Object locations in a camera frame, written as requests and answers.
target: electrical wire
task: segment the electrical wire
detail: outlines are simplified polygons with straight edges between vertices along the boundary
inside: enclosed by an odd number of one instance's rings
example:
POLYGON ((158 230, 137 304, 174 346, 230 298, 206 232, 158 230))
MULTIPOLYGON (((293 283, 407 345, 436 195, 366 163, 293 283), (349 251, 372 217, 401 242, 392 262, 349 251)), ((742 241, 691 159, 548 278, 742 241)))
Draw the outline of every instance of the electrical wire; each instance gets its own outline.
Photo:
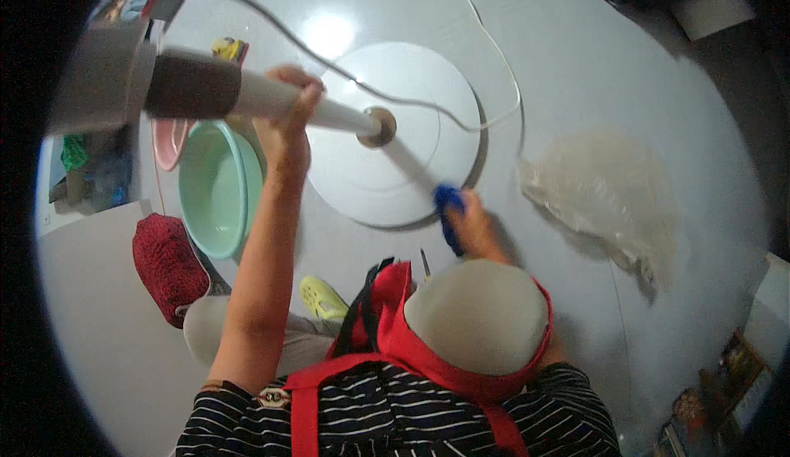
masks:
POLYGON ((167 215, 164 211, 164 198, 162 198, 162 185, 159 182, 159 170, 156 168, 156 152, 153 147, 153 119, 149 118, 149 128, 151 131, 151 156, 153 157, 153 175, 156 177, 156 191, 159 192, 159 203, 162 204, 162 215, 167 215))
POLYGON ((488 30, 486 30, 486 28, 483 26, 483 20, 480 18, 480 15, 477 12, 477 9, 475 8, 474 3, 472 3, 472 0, 466 0, 466 1, 467 1, 467 3, 469 3, 469 6, 472 8, 472 13, 473 13, 474 17, 476 18, 477 23, 479 24, 480 28, 483 30, 483 33, 486 35, 486 37, 488 37, 488 40, 494 46, 494 48, 496 49, 497 53, 499 54, 499 57, 502 59, 502 62, 507 67, 507 70, 508 70, 508 73, 510 75, 510 78, 513 81, 513 87, 516 90, 516 103, 511 109, 509 109, 502 116, 498 116, 498 117, 496 117, 495 119, 493 119, 491 121, 483 123, 482 125, 480 125, 477 128, 472 128, 472 127, 469 127, 469 126, 465 125, 463 122, 461 122, 461 120, 458 119, 458 117, 455 114, 453 114, 451 111, 449 111, 449 109, 447 109, 445 107, 441 107, 441 106, 439 106, 437 104, 434 104, 432 102, 421 101, 419 99, 411 99, 411 98, 406 98, 406 97, 396 97, 396 96, 393 96, 393 95, 388 95, 385 92, 382 92, 382 91, 380 91, 379 89, 377 89, 375 87, 371 87, 370 85, 365 84, 364 82, 361 82, 361 81, 357 80, 355 75, 352 75, 350 72, 346 71, 345 69, 341 68, 340 66, 337 66, 334 63, 332 63, 331 61, 319 56, 312 49, 307 47, 307 44, 305 44, 304 42, 302 42, 301 39, 296 37, 296 35, 288 27, 286 27, 285 24, 282 23, 282 21, 279 18, 274 16, 274 14, 271 13, 271 11, 268 8, 266 8, 263 5, 261 5, 256 0, 236 0, 236 1, 238 1, 238 2, 240 2, 242 4, 244 4, 244 5, 252 8, 252 9, 254 9, 256 12, 261 14, 264 18, 266 18, 271 23, 271 25, 273 25, 275 28, 277 28, 289 41, 291 41, 296 47, 301 49, 302 52, 304 52, 307 56, 313 58, 318 63, 320 63, 321 65, 323 65, 327 69, 332 70, 333 72, 335 72, 336 74, 340 75, 341 77, 344 77, 347 80, 349 80, 351 82, 354 82, 357 87, 361 88, 362 90, 366 91, 367 93, 369 93, 371 95, 374 95, 376 97, 379 97, 379 98, 381 98, 381 99, 383 99, 385 101, 391 102, 392 104, 399 104, 401 106, 417 106, 417 107, 425 107, 425 108, 429 108, 429 109, 436 109, 440 113, 445 114, 446 116, 448 116, 451 120, 453 120, 454 123, 456 123, 459 127, 464 129, 466 132, 481 132, 484 129, 488 129, 491 126, 496 125, 497 123, 499 123, 503 119, 507 118, 510 114, 518 111, 519 108, 520 108, 520 105, 521 105, 521 92, 520 92, 520 89, 518 87, 518 82, 516 80, 516 76, 513 73, 513 69, 510 67, 510 64, 508 63, 507 58, 505 57, 505 55, 502 52, 502 50, 499 49, 499 46, 497 45, 497 43, 494 40, 494 38, 490 36, 490 34, 488 33, 488 30))

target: rag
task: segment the rag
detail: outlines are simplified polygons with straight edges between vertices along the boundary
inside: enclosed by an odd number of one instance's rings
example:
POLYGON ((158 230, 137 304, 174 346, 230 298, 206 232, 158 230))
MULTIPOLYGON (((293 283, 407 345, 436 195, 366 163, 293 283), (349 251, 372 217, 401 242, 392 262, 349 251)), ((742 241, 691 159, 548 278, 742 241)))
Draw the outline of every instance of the rag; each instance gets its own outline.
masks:
POLYGON ((464 201, 460 197, 460 190, 449 185, 437 185, 436 189, 434 189, 434 205, 436 206, 436 213, 441 220, 441 233, 444 234, 447 245, 449 245, 456 256, 462 256, 464 249, 460 246, 458 236, 453 231, 453 226, 450 225, 446 214, 448 206, 459 210, 461 214, 464 213, 464 201))

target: black and white striped shirt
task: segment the black and white striped shirt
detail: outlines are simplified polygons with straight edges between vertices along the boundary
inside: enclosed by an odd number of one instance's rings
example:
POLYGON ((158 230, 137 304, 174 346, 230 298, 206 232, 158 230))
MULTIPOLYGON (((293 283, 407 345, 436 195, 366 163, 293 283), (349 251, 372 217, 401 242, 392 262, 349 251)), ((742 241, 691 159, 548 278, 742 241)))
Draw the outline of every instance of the black and white striped shirt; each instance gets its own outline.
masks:
MULTIPOLYGON (((272 387, 282 387, 285 378, 272 387)), ((494 455, 479 407, 428 379, 384 363, 339 376, 319 393, 321 455, 494 455)), ((531 457, 620 455, 609 413, 587 376, 553 364, 502 404, 531 457)), ((264 408, 223 382, 197 394, 176 455, 291 455, 290 405, 264 408)))

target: plastic basin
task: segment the plastic basin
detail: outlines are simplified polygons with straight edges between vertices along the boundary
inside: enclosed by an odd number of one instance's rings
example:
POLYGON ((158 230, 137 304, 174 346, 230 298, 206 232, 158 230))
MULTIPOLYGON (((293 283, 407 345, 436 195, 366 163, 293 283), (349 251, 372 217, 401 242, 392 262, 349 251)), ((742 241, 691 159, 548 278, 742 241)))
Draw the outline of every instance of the plastic basin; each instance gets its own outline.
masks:
POLYGON ((250 233, 264 175, 250 143, 224 121, 200 121, 179 167, 184 225, 207 256, 230 258, 250 233))

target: yellow shoe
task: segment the yellow shoe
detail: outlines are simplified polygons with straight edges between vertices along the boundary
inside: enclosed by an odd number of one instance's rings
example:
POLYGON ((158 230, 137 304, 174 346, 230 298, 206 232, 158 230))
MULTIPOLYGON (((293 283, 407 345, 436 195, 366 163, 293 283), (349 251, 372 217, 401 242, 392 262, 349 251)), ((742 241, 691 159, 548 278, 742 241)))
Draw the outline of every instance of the yellow shoe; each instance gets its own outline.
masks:
POLYGON ((299 284, 302 302, 319 320, 342 320, 349 312, 340 294, 318 277, 305 277, 299 284))

